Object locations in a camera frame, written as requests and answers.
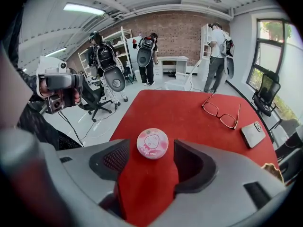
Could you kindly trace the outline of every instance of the red tabletop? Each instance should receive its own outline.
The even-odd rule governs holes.
[[[221,94],[210,99],[219,108],[219,116],[227,113],[236,118],[241,104],[237,129],[232,130],[201,108],[209,96],[201,92],[143,90],[127,110],[110,139],[130,139],[129,161],[118,181],[127,222],[146,226],[172,203],[178,183],[173,161],[175,139],[236,152],[259,166],[273,163],[278,167],[270,138],[249,103],[240,97]],[[262,125],[266,137],[256,147],[248,149],[240,129],[255,121]],[[146,159],[137,149],[137,138],[147,128],[158,128],[169,138],[168,150],[158,160]]]

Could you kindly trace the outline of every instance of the hand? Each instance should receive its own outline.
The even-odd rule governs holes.
[[[48,96],[48,95],[52,94],[52,92],[50,90],[48,90],[48,88],[47,88],[46,80],[45,79],[40,82],[40,93],[43,96]],[[79,92],[76,89],[74,91],[74,98],[75,98],[75,103],[79,103],[80,102],[80,94],[79,94]]]

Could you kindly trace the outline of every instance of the eyeglasses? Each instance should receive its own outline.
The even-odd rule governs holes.
[[[222,116],[218,116],[218,113],[219,113],[219,108],[210,103],[208,100],[211,99],[213,97],[214,94],[212,94],[203,104],[202,104],[202,108],[207,112],[209,113],[210,115],[212,116],[216,116],[218,119],[220,119],[220,121],[225,125],[227,126],[228,128],[230,129],[236,129],[237,127],[237,124],[238,124],[238,120],[239,120],[239,113],[240,113],[240,107],[241,107],[241,104],[239,105],[239,110],[238,110],[238,116],[237,116],[237,119],[235,119],[234,117],[232,117],[231,115],[229,114],[223,114]]]

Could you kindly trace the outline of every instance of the red brick wall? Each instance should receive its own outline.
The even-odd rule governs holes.
[[[133,37],[150,35],[155,32],[158,35],[158,56],[187,56],[188,65],[194,65],[200,59],[201,27],[207,23],[219,22],[223,30],[230,32],[229,22],[210,15],[194,12],[168,11],[140,15],[122,21],[113,27],[101,32],[104,37],[117,32],[121,26],[131,29]],[[89,46],[85,43],[68,60],[68,65],[81,70],[82,66],[78,52],[82,52]]]

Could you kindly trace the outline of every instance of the fluorescent light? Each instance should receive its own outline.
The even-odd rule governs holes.
[[[65,50],[66,50],[66,47],[63,48],[63,49],[59,49],[59,50],[57,50],[57,51],[54,51],[54,52],[52,52],[52,53],[46,55],[46,57],[51,56],[51,55],[56,54],[56,53],[59,53],[59,52],[61,52],[61,51],[65,51]]]
[[[67,3],[63,9],[64,11],[77,11],[77,12],[84,12],[84,13],[92,13],[97,15],[103,15],[105,14],[105,11],[100,9],[95,9],[88,6],[78,5],[78,4],[72,4]]]

